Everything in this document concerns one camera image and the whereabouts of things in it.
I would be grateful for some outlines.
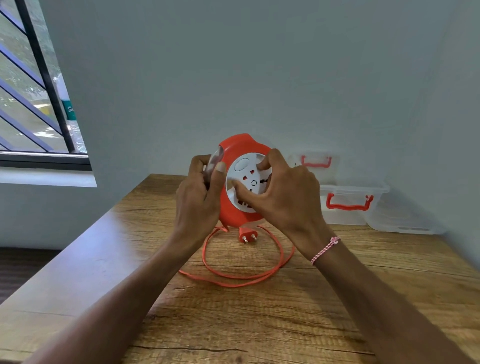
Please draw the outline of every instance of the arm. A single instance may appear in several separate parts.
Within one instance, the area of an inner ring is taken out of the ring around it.
[[[157,297],[218,222],[225,164],[217,165],[207,191],[202,170],[208,157],[192,160],[189,176],[177,190],[172,236],[148,261],[24,364],[117,364],[121,361]]]
[[[335,236],[325,223],[320,185],[304,166],[290,168],[276,149],[258,165],[272,167],[262,195],[234,182],[237,196],[282,231],[311,260]],[[384,364],[474,364],[444,333],[339,242],[315,266]]]

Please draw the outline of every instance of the window sill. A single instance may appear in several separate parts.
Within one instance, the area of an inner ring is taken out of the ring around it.
[[[0,183],[96,187],[91,171],[0,167]]]

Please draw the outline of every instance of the bracelet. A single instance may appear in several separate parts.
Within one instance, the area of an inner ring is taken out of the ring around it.
[[[335,244],[338,243],[338,240],[340,240],[340,237],[339,237],[339,236],[334,236],[334,237],[332,237],[332,238],[330,239],[330,242],[327,244],[327,246],[326,246],[325,248],[323,248],[321,251],[319,251],[319,253],[312,258],[312,260],[310,261],[310,263],[311,263],[312,265],[314,265],[315,262],[316,262],[316,260],[317,260],[323,253],[325,253],[328,249],[330,249],[332,246],[334,246]]]

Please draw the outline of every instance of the orange cable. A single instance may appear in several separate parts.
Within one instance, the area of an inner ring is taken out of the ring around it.
[[[223,283],[223,282],[219,282],[219,281],[216,281],[216,280],[212,280],[212,279],[208,279],[208,278],[204,278],[204,277],[199,277],[199,276],[195,276],[193,274],[190,274],[190,273],[187,273],[187,272],[184,272],[183,270],[179,270],[179,273],[191,278],[191,279],[194,279],[194,280],[203,280],[205,282],[210,282],[210,283],[213,283],[213,284],[216,284],[217,286],[220,286],[220,287],[225,287],[225,288],[238,288],[238,287],[244,287],[244,286],[250,286],[252,284],[255,284],[255,283],[259,283],[259,282],[262,282],[264,280],[266,280],[267,278],[271,277],[272,275],[274,275],[276,272],[278,272],[280,270],[281,267],[283,267],[293,256],[293,253],[295,252],[295,247],[292,246],[292,250],[290,252],[290,255],[285,259],[283,260],[283,257],[284,257],[284,253],[283,253],[283,247],[282,247],[282,244],[280,244],[280,242],[278,241],[278,239],[276,238],[276,236],[271,232],[269,231],[268,229],[264,228],[263,226],[260,226],[258,225],[259,228],[265,230],[267,232],[268,235],[270,235],[270,237],[273,239],[273,241],[277,244],[279,250],[280,250],[280,260],[278,262],[278,264],[273,267],[272,269],[266,271],[266,272],[263,272],[263,273],[260,273],[260,274],[255,274],[255,275],[252,275],[252,276],[247,276],[247,277],[241,277],[241,276],[232,276],[232,275],[228,275],[228,274],[225,274],[225,273],[222,273],[222,272],[219,272],[217,270],[214,270],[212,267],[210,267],[208,264],[207,264],[207,261],[206,261],[206,258],[205,258],[205,252],[206,252],[206,249],[207,249],[207,244],[210,240],[210,238],[212,236],[214,236],[217,232],[219,232],[220,230],[224,230],[223,228],[217,228],[215,227],[215,229],[210,233],[210,235],[207,236],[207,238],[205,239],[205,244],[204,244],[204,247],[202,249],[202,260],[205,264],[205,267],[212,273],[220,276],[220,277],[224,277],[224,278],[228,278],[228,279],[252,279],[251,281],[249,282],[245,282],[245,283],[240,283],[240,284],[229,284],[229,283]]]

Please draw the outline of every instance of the wooden table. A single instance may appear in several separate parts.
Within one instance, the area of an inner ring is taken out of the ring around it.
[[[0,362],[21,361],[146,260],[168,237],[182,177],[151,175],[0,306]],[[480,275],[438,237],[334,226],[347,246],[480,361]],[[272,229],[288,248],[290,242]],[[233,274],[276,264],[260,232],[212,239],[209,261]],[[197,252],[185,270],[210,276]],[[299,253],[269,280],[225,289],[177,274],[125,363],[375,363],[320,273]]]

